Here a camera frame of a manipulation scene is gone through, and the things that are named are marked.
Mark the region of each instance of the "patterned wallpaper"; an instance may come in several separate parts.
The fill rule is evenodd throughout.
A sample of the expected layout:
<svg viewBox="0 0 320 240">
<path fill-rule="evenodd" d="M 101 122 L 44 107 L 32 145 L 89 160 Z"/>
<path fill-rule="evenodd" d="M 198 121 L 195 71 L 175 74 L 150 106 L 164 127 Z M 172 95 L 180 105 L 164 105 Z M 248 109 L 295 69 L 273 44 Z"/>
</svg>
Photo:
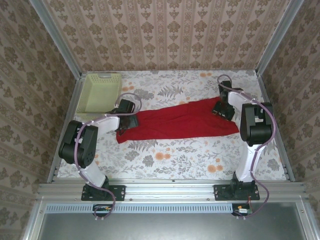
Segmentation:
<svg viewBox="0 0 320 240">
<path fill-rule="evenodd" d="M 254 69 L 289 0 L 44 0 L 86 71 Z"/>
<path fill-rule="evenodd" d="M 305 0 L 263 80 L 296 180 L 320 223 L 320 1 Z"/>
<path fill-rule="evenodd" d="M 74 84 L 29 1 L 1 0 L 0 239 L 19 239 L 28 223 Z"/>
</svg>

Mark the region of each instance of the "floral tablecloth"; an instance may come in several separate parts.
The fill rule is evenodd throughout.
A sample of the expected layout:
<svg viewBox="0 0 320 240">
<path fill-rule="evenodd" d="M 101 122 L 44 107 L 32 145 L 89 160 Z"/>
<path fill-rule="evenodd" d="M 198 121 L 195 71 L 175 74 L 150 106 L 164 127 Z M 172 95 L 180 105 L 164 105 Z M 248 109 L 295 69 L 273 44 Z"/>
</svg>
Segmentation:
<svg viewBox="0 0 320 240">
<path fill-rule="evenodd" d="M 219 95 L 217 77 L 228 74 L 234 88 L 262 101 L 253 70 L 122 71 L 122 93 L 142 98 L 142 110 L 160 109 Z M 240 126 L 240 114 L 233 119 Z M 127 141 L 118 144 L 115 132 L 97 141 L 95 161 L 109 178 L 228 180 L 239 165 L 240 134 L 176 140 Z M 261 180 L 285 180 L 275 142 L 261 154 L 255 172 Z M 61 162 L 59 178 L 79 177 L 75 166 Z"/>
</svg>

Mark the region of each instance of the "wire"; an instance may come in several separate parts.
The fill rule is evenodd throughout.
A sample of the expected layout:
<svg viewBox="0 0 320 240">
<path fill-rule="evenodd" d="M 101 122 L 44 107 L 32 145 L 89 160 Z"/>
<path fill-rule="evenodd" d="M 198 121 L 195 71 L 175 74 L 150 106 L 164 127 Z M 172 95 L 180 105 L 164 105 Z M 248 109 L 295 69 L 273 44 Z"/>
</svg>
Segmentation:
<svg viewBox="0 0 320 240">
<path fill-rule="evenodd" d="M 124 95 L 133 95 L 133 96 L 135 96 L 135 97 L 138 99 L 140 105 L 139 105 L 139 108 L 138 108 L 136 111 L 131 112 L 131 113 L 116 113 L 116 114 L 105 113 L 105 114 L 104 114 L 103 116 L 101 116 L 101 117 L 98 117 L 98 118 L 96 118 L 96 119 L 94 119 L 94 120 L 87 121 L 87 122 L 85 122 L 85 123 L 82 124 L 82 126 L 81 126 L 81 128 L 79 129 L 79 132 L 78 132 L 78 134 L 77 134 L 77 136 L 76 136 L 76 139 L 75 139 L 73 157 L 74 157 L 74 164 L 75 164 L 75 166 L 76 166 L 76 168 L 77 168 L 77 170 L 78 170 L 79 175 L 85 180 L 86 184 L 88 184 L 89 186 L 91 186 L 91 187 L 93 187 L 93 188 L 95 188 L 95 189 L 98 189 L 98 190 L 101 190 L 101 191 L 105 191 L 105 192 L 107 192 L 108 194 L 110 194 L 111 197 L 112 197 L 112 206 L 111 206 L 109 212 L 108 212 L 104 217 L 98 217 L 97 214 L 96 214 L 96 212 L 97 212 L 96 209 L 97 209 L 97 208 L 95 209 L 93 215 L 96 217 L 96 219 L 102 219 L 102 220 L 103 220 L 103 218 L 107 218 L 107 217 L 111 214 L 111 212 L 113 211 L 113 209 L 115 208 L 115 205 L 116 205 L 116 197 L 115 197 L 115 195 L 114 195 L 109 189 L 106 189 L 106 188 L 103 188 L 103 187 L 99 187 L 99 186 L 94 185 L 92 182 L 89 181 L 89 179 L 86 178 L 86 176 L 84 176 L 84 175 L 82 174 L 82 172 L 81 172 L 81 169 L 82 169 L 82 168 L 79 166 L 78 156 L 77 156 L 77 155 L 78 155 L 77 153 L 78 153 L 79 140 L 80 140 L 80 137 L 81 137 L 81 133 L 83 132 L 83 130 L 85 129 L 85 127 L 88 126 L 88 125 L 92 125 L 93 123 L 102 121 L 102 120 L 104 120 L 104 119 L 106 119 L 106 118 L 108 118 L 108 117 L 135 115 L 137 112 L 139 112 L 139 111 L 141 110 L 141 108 L 142 108 L 142 100 L 141 100 L 141 98 L 140 98 L 138 95 L 136 95 L 136 94 L 134 94 L 134 93 L 131 93 L 131 92 L 127 92 L 127 93 L 121 94 L 121 95 L 116 99 L 115 102 L 117 103 L 117 102 L 119 101 L 119 99 L 120 99 L 121 97 L 123 97 Z"/>
<path fill-rule="evenodd" d="M 270 142 L 275 138 L 277 124 L 276 124 L 276 119 L 275 119 L 274 115 L 273 115 L 263 104 L 261 104 L 259 101 L 255 100 L 255 99 L 253 99 L 252 97 L 250 97 L 249 95 L 247 95 L 244 91 L 235 90 L 235 89 L 233 89 L 233 88 L 224 86 L 224 85 L 221 84 L 220 81 L 219 81 L 219 79 L 220 79 L 221 77 L 227 77 L 227 78 L 232 82 L 231 77 L 230 77 L 229 75 L 227 75 L 227 74 L 222 74 L 222 75 L 218 76 L 218 78 L 216 79 L 216 81 L 218 82 L 218 84 L 219 84 L 221 87 L 223 87 L 223 88 L 225 88 L 225 89 L 227 89 L 227 90 L 229 90 L 229 91 L 236 92 L 236 93 L 242 95 L 242 96 L 243 96 L 244 98 L 246 98 L 247 100 L 251 101 L 252 103 L 255 103 L 255 104 L 259 105 L 259 106 L 269 115 L 269 117 L 271 118 L 271 121 L 272 121 L 272 126 L 273 126 L 271 137 L 270 137 L 264 144 L 258 146 L 258 147 L 256 148 L 255 152 L 254 152 L 254 155 L 253 155 L 253 161 L 252 161 L 251 167 L 250 167 L 250 175 L 251 175 L 252 179 L 253 179 L 257 184 L 259 184 L 261 187 L 264 188 L 264 190 L 266 191 L 266 198 L 265 198 L 264 202 L 262 203 L 262 205 L 261 205 L 255 212 L 253 212 L 252 214 L 246 216 L 246 218 L 249 218 L 249 217 L 253 217 L 255 214 L 257 214 L 257 213 L 266 205 L 266 203 L 267 203 L 268 200 L 269 200 L 269 196 L 270 196 L 269 190 L 267 189 L 267 187 L 266 187 L 262 182 L 260 182 L 258 179 L 256 179 L 256 177 L 254 176 L 254 172 L 253 172 L 253 171 L 254 171 L 254 165 L 255 165 L 255 162 L 256 162 L 256 160 L 257 160 L 257 156 L 258 156 L 259 150 L 260 150 L 261 148 L 263 148 L 264 146 L 266 146 L 268 143 L 270 143 Z"/>
</svg>

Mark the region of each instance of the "yellow basket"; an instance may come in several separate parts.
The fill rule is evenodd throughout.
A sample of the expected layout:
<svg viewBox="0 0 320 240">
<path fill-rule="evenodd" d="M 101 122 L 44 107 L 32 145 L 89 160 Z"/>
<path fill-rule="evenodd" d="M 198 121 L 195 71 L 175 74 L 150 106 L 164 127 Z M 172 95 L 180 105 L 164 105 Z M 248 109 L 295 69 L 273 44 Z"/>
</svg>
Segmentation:
<svg viewBox="0 0 320 240">
<path fill-rule="evenodd" d="M 79 121 L 90 121 L 114 109 L 121 93 L 119 73 L 89 73 L 85 77 L 80 99 L 76 107 Z"/>
</svg>

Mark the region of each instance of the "red towel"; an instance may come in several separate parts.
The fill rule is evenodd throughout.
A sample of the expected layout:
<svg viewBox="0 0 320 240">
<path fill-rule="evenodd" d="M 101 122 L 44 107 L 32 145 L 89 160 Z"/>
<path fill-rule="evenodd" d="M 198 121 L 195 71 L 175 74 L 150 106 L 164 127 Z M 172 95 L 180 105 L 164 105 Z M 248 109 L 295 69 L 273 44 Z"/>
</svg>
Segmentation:
<svg viewBox="0 0 320 240">
<path fill-rule="evenodd" d="M 238 133 L 233 121 L 214 115 L 212 109 L 219 97 L 191 101 L 158 110 L 140 111 L 136 114 L 138 127 L 116 134 L 117 142 L 150 139 L 186 139 L 217 137 Z"/>
</svg>

